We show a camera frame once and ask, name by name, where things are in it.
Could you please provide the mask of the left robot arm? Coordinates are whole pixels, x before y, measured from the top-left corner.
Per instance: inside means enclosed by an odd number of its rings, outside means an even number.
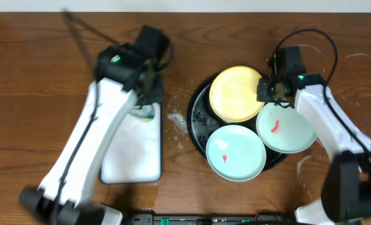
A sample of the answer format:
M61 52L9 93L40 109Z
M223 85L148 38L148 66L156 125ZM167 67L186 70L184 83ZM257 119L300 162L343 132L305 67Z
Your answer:
M91 65L93 82L58 160L38 187L20 194L43 224L120 224L123 213L94 203L96 181L154 182L161 175L164 86L161 71L174 48L145 25L132 44L112 42Z

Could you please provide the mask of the green sponge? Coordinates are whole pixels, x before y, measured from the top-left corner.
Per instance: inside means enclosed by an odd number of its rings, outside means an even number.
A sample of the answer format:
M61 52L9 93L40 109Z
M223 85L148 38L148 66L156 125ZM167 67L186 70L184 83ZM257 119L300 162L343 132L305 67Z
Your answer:
M152 88L149 93L142 96L136 105L130 111L132 116L151 121L158 115L154 104L160 106L164 102L164 86L162 77L158 74L152 83Z

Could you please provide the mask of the light green plate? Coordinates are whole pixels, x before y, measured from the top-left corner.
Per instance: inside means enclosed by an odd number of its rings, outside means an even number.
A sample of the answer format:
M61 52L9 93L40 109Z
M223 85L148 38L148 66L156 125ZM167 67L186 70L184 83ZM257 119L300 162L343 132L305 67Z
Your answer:
M255 132L240 125L228 125L209 137L206 158L220 177L244 182L263 171L267 154L264 143Z
M306 150L317 137L314 129L294 108L282 108L274 103L267 103L260 110L256 129L264 144L285 154Z

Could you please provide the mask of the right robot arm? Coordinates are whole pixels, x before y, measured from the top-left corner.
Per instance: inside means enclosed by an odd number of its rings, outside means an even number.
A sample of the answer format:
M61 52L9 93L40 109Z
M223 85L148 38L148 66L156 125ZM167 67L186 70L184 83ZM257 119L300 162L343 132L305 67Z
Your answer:
M302 224L348 224L371 218L371 139L333 98L323 77L307 73L297 46L276 49L258 101L294 108L313 127L331 161L320 199L295 210Z

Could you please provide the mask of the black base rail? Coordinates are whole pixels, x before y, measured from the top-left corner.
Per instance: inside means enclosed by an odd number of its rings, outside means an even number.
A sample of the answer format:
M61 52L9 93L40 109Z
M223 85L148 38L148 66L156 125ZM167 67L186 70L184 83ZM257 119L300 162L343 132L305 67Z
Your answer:
M297 224L295 219L280 214L258 216L208 216L208 215L153 215L130 214L121 225L235 225L235 224Z

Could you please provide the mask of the white rectangular foam tray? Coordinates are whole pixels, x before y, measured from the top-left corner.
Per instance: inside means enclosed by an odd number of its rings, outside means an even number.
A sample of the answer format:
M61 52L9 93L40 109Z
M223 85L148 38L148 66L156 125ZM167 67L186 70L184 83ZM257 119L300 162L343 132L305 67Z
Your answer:
M151 121L130 113L119 125L99 171L103 184L153 183L161 176L162 114Z

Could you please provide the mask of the light green plate front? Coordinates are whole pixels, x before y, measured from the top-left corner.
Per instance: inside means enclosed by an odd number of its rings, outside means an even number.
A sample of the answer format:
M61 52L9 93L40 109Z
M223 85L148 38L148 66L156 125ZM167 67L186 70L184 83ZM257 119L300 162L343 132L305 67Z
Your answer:
M228 125L209 137L206 158L220 177L244 182L263 171L267 154L264 143L255 132L240 125Z

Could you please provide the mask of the yellow plate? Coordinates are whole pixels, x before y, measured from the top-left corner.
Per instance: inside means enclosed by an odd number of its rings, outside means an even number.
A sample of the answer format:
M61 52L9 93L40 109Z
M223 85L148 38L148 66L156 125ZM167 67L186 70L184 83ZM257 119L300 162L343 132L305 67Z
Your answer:
M241 123L256 116L264 103L257 100L261 74L247 66L225 69L210 86L209 103L221 120Z

